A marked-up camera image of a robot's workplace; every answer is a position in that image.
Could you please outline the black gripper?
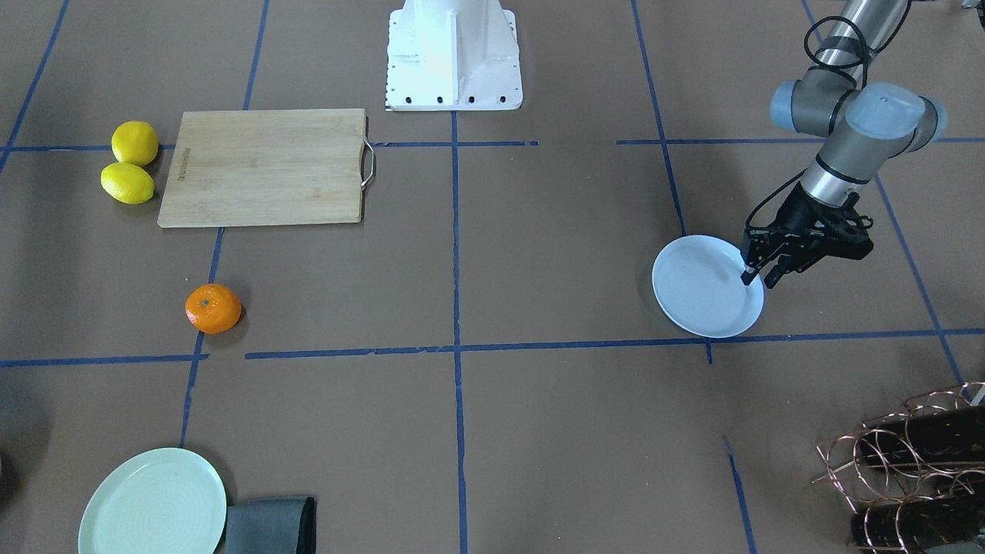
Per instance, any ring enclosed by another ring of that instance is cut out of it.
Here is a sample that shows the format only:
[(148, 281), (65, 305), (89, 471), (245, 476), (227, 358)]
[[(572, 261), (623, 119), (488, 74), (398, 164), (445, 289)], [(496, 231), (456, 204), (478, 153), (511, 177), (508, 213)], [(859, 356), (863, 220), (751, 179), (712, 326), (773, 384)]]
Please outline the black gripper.
[[(760, 270), (776, 262), (764, 277), (764, 286), (774, 289), (782, 277), (792, 271), (802, 272), (823, 257), (837, 256), (838, 243), (833, 224), (840, 217), (840, 208), (820, 202), (802, 185), (793, 185), (768, 225), (754, 225), (753, 218), (786, 186), (775, 190), (753, 208), (743, 225), (743, 263), (741, 280), (750, 286)], [(788, 262), (781, 262), (781, 256)]]

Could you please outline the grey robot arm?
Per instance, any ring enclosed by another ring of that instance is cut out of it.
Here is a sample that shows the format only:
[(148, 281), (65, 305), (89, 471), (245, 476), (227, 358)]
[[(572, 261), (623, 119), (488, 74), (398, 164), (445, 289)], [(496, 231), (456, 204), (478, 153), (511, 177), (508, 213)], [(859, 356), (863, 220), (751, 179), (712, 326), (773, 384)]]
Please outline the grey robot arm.
[(865, 259), (873, 251), (872, 220), (856, 205), (884, 162), (939, 139), (947, 110), (936, 99), (890, 83), (872, 82), (870, 67), (896, 38), (909, 1), (848, 1), (817, 45), (803, 45), (810, 67), (783, 83), (770, 103), (781, 128), (824, 140), (815, 158), (778, 188), (773, 221), (746, 220), (741, 252), (745, 285), (761, 277), (774, 287), (824, 257)]

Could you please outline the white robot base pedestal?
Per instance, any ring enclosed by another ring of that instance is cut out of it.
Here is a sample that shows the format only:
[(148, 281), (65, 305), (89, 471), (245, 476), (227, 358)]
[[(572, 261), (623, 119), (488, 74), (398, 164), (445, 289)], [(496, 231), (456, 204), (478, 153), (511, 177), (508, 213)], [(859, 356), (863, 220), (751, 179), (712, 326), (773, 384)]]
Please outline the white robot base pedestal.
[(517, 31), (499, 1), (404, 2), (388, 18), (385, 108), (521, 108)]

